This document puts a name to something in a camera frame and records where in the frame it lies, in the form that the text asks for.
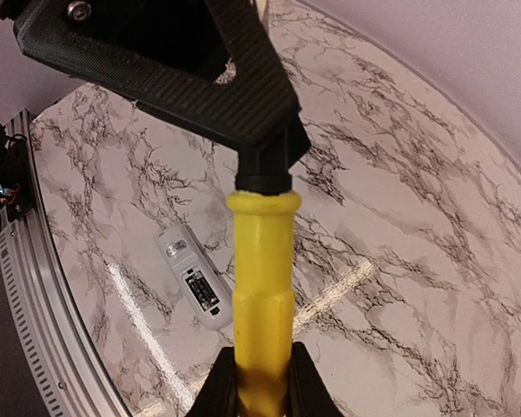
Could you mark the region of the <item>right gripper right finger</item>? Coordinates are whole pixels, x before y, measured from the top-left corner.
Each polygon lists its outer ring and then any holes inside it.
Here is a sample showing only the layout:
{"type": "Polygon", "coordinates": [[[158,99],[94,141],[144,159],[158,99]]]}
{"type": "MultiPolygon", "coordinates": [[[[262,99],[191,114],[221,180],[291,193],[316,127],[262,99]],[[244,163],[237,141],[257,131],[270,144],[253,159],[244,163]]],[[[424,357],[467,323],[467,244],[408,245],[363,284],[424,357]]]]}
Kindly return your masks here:
{"type": "Polygon", "coordinates": [[[341,416],[302,342],[292,346],[286,416],[341,416]]]}

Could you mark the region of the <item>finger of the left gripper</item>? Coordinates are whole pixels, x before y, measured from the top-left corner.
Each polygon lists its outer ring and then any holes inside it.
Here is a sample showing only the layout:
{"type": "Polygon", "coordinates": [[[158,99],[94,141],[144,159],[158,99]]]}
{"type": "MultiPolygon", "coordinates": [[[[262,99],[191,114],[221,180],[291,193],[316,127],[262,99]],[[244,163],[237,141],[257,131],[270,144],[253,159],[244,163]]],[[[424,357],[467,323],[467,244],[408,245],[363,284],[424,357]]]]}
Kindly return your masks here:
{"type": "Polygon", "coordinates": [[[302,149],[298,97],[247,1],[94,1],[83,23],[30,1],[14,32],[24,55],[226,147],[302,149]]]}

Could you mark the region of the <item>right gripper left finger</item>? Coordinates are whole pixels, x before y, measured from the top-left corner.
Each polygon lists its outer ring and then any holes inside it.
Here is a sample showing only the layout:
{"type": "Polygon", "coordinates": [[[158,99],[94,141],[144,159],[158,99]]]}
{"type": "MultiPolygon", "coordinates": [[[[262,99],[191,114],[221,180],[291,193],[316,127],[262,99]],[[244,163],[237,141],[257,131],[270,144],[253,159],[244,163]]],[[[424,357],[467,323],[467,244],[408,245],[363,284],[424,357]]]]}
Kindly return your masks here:
{"type": "Polygon", "coordinates": [[[237,416],[237,375],[234,349],[222,348],[190,408],[190,417],[237,416]]]}

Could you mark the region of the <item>white remote control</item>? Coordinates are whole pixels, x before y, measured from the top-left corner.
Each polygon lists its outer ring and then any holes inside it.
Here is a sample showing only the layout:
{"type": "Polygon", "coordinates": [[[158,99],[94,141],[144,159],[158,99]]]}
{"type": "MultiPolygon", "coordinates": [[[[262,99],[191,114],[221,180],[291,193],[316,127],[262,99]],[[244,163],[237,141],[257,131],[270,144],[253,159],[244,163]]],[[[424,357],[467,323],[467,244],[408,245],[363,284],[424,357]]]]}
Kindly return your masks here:
{"type": "Polygon", "coordinates": [[[201,324],[220,330],[233,321],[230,287],[214,271],[191,228],[176,224],[155,238],[168,268],[201,324]]]}

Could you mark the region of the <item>yellow handled screwdriver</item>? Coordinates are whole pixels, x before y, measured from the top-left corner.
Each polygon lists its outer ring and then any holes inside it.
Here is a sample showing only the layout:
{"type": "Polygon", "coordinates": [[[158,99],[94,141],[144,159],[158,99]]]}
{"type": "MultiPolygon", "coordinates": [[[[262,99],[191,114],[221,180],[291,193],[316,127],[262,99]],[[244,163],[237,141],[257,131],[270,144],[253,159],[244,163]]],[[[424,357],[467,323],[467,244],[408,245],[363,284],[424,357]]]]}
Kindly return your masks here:
{"type": "Polygon", "coordinates": [[[294,118],[271,142],[239,153],[234,214],[234,357],[241,416],[285,413],[292,354],[294,217],[289,169],[310,141],[294,118]]]}

